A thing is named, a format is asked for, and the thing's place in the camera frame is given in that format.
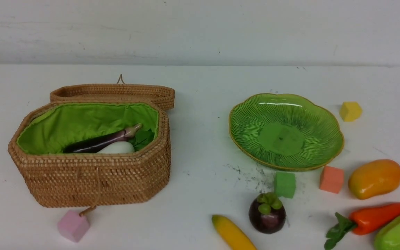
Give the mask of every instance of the pink foam cube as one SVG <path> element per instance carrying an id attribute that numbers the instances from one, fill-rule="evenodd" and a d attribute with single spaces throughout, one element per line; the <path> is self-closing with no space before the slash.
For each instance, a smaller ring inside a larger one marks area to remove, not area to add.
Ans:
<path id="1" fill-rule="evenodd" d="M 339 193 L 342 187 L 343 170 L 330 166 L 324 166 L 324 169 L 320 174 L 319 188 L 331 193 Z"/>
<path id="2" fill-rule="evenodd" d="M 58 222 L 60 234 L 73 242 L 79 242 L 89 230 L 90 224 L 86 216 L 80 216 L 76 211 L 69 210 Z"/>

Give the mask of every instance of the orange mango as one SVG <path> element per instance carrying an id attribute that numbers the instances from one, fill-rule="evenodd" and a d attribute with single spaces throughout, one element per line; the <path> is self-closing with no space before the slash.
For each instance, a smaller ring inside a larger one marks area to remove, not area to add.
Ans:
<path id="1" fill-rule="evenodd" d="M 393 160 L 380 159 L 357 168 L 348 180 L 351 193 L 360 200 L 390 193 L 400 185 L 400 166 Z"/>

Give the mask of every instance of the green plate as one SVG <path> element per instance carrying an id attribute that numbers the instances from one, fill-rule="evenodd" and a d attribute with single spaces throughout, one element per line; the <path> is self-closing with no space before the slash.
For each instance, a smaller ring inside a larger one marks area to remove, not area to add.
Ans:
<path id="1" fill-rule="evenodd" d="M 286 171 L 325 166 L 344 145 L 334 115 L 293 94 L 257 94 L 236 105 L 229 114 L 229 134 L 249 157 Z"/>

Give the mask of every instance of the red chili pepper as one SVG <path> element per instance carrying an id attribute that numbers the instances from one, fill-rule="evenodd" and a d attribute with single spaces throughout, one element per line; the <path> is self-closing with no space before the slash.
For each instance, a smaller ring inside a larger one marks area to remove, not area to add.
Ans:
<path id="1" fill-rule="evenodd" d="M 338 212 L 335 215 L 339 223 L 327 232 L 325 250 L 333 249 L 349 231 L 365 235 L 387 225 L 400 215 L 400 202 L 362 208 L 352 212 L 348 218 Z"/>
<path id="2" fill-rule="evenodd" d="M 385 206 L 367 207 L 354 211 L 348 217 L 357 224 L 353 233 L 365 235 L 378 230 L 400 215 L 400 202 Z"/>

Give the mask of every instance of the green fabric lining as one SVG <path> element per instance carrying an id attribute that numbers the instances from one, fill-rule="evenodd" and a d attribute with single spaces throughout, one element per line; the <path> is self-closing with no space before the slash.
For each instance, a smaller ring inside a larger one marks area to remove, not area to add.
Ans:
<path id="1" fill-rule="evenodd" d="M 68 103 L 35 118 L 16 143 L 30 155 L 62 153 L 77 141 L 114 133 L 137 123 L 158 135 L 159 112 L 144 103 Z"/>

